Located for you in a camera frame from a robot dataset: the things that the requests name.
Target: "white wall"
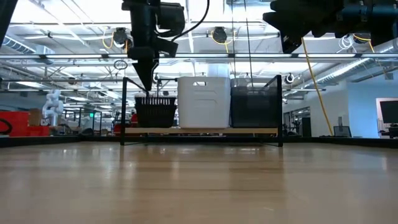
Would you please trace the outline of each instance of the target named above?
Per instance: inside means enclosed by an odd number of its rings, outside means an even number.
[[[37,93],[28,93],[28,97],[22,97],[19,93],[0,93],[0,110],[17,111],[18,108],[26,110],[42,108],[45,101],[45,95]]]
[[[378,138],[376,98],[398,97],[397,82],[374,78],[374,82],[348,84],[349,121],[353,136]]]
[[[346,83],[337,86],[328,86],[326,91],[321,92],[326,113],[328,115],[331,128],[338,125],[338,118],[343,118],[343,125],[349,125],[348,98]],[[283,106],[283,112],[289,112],[300,108],[310,107],[311,110],[311,132],[313,137],[322,135],[329,136],[329,128],[323,115],[321,104],[316,92],[305,95],[304,100],[289,100]]]

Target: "white bin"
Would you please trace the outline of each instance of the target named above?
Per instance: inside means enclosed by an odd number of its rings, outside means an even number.
[[[181,128],[227,128],[230,104],[229,78],[178,79],[178,114]]]

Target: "person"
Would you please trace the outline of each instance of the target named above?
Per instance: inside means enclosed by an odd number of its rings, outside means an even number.
[[[138,127],[138,117],[136,112],[134,111],[131,112],[131,127],[132,128]]]

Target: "black bin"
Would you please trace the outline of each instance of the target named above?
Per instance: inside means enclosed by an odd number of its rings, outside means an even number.
[[[170,128],[177,106],[175,97],[136,97],[138,126],[141,128]]]
[[[278,127],[276,86],[231,89],[231,126],[233,128]]]

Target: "wooden shelf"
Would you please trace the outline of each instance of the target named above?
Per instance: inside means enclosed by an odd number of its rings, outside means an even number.
[[[126,134],[277,134],[277,128],[126,128]]]

